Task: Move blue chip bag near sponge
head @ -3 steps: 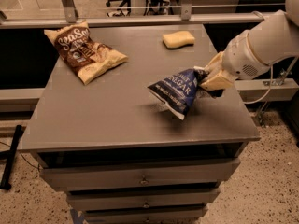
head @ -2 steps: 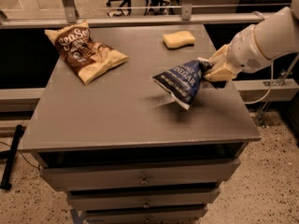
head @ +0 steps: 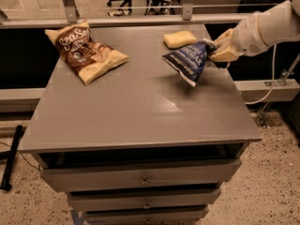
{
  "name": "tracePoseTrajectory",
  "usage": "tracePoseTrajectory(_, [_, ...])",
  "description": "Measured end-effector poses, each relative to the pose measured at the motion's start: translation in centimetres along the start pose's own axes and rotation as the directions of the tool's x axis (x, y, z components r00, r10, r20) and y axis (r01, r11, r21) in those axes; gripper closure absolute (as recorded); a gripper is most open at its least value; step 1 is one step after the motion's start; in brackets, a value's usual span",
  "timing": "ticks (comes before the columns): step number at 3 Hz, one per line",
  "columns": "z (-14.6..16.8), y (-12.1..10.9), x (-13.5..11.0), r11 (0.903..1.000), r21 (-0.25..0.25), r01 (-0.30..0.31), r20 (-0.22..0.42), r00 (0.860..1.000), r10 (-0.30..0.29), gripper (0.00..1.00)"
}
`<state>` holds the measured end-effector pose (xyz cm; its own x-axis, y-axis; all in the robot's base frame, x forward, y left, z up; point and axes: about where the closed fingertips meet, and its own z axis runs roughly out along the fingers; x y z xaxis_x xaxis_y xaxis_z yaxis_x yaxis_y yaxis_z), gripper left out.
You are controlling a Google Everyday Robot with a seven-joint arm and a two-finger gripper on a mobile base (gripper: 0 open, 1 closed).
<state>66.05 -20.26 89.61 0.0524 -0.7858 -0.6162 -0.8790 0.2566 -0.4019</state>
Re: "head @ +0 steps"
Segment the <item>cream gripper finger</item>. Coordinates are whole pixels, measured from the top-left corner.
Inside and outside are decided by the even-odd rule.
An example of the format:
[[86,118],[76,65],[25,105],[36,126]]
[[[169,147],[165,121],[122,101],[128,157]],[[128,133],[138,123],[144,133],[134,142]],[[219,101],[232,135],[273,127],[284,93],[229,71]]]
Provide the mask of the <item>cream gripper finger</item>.
[[218,49],[218,46],[212,40],[204,38],[202,41],[206,44],[208,51],[213,52]]

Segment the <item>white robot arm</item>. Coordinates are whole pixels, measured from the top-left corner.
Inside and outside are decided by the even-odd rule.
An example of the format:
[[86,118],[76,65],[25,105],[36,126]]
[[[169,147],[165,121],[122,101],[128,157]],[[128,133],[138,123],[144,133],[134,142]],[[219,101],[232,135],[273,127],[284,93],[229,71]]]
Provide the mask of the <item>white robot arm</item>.
[[282,42],[300,40],[300,0],[286,0],[264,12],[254,12],[213,41],[213,62],[255,56]]

